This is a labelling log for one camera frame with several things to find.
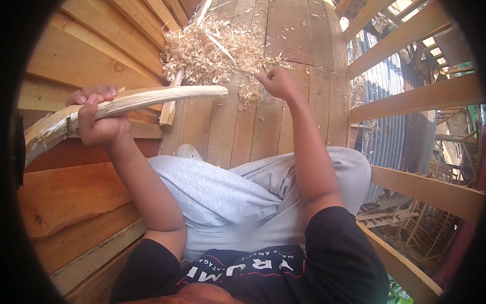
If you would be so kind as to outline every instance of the light gray sweatpants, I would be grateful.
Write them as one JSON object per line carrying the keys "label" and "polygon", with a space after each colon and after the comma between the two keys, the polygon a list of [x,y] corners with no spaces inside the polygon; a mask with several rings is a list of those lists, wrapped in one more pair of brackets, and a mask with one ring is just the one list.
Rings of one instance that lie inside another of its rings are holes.
{"label": "light gray sweatpants", "polygon": [[[328,147],[344,206],[358,212],[371,169],[356,150]],[[273,156],[225,170],[191,159],[161,155],[149,160],[175,197],[186,221],[184,258],[209,249],[256,251],[299,244],[306,224],[295,182],[294,154]]]}

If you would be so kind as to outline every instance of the shoe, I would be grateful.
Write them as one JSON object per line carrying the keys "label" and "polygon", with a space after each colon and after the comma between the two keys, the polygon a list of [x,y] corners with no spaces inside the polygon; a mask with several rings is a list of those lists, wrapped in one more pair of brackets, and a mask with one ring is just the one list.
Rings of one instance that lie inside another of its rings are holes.
{"label": "shoe", "polygon": [[197,152],[196,148],[192,144],[188,143],[180,145],[177,148],[177,152],[175,153],[175,155],[195,161],[204,161],[204,159],[201,157],[201,154]]}

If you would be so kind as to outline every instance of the curved wooden stick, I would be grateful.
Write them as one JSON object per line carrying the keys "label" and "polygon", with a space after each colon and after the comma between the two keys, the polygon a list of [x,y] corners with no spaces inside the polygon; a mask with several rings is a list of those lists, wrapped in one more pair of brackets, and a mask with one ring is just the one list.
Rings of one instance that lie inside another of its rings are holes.
{"label": "curved wooden stick", "polygon": [[[95,119],[116,117],[128,112],[156,104],[191,97],[203,97],[228,94],[225,87],[220,86],[183,86],[151,90],[118,97],[113,101],[98,104]],[[78,110],[82,106],[72,105],[59,112],[48,115],[25,130],[25,166],[27,167],[37,156],[53,148],[66,139],[78,128]]]}

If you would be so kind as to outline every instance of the t-shirt sleeve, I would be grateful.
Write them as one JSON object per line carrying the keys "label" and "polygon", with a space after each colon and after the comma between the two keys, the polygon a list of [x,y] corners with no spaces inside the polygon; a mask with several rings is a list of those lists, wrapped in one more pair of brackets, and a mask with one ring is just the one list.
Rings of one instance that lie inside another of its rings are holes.
{"label": "t-shirt sleeve", "polygon": [[111,290],[110,304],[158,297],[160,288],[179,270],[179,261],[167,248],[143,239],[118,276]]}
{"label": "t-shirt sleeve", "polygon": [[386,303],[388,277],[385,268],[342,207],[319,211],[305,231],[308,284],[323,303]]}

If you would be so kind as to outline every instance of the hand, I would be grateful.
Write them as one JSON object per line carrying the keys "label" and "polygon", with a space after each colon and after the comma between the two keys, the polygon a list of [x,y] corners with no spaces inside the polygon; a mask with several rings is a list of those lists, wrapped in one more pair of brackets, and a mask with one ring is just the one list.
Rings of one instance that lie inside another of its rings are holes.
{"label": "hand", "polygon": [[96,84],[94,87],[86,86],[81,91],[71,94],[66,102],[67,106],[84,105],[78,111],[79,135],[83,144],[100,145],[105,149],[111,149],[124,139],[131,138],[131,124],[126,115],[103,118],[96,122],[94,119],[98,103],[112,101],[117,95],[115,84],[108,87],[102,84]]}
{"label": "hand", "polygon": [[285,100],[289,106],[305,96],[294,76],[284,68],[273,68],[265,76],[257,73],[255,77],[272,96]]}

